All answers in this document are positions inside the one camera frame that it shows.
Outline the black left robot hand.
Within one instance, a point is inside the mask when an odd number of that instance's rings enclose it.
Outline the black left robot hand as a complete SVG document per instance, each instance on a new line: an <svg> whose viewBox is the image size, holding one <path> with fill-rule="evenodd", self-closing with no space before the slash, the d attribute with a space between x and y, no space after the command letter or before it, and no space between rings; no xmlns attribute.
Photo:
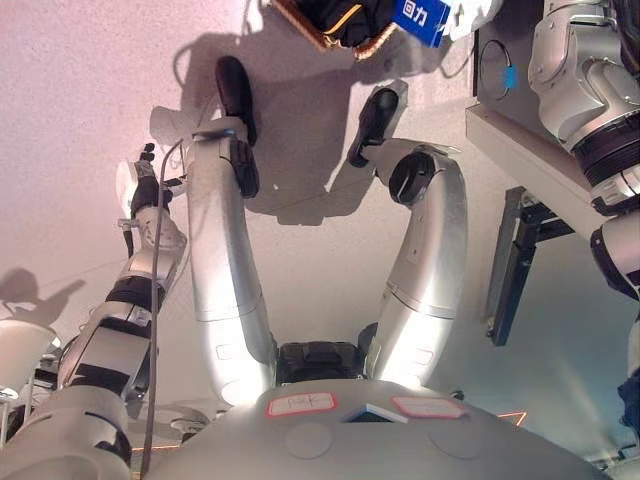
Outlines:
<svg viewBox="0 0 640 480"><path fill-rule="evenodd" d="M153 168L155 144L146 143L135 162L121 161L116 169L116 196L128 219L146 207L158 205L159 192L163 192L163 207L169 210L174 197L186 191L187 175L159 181Z"/></svg>

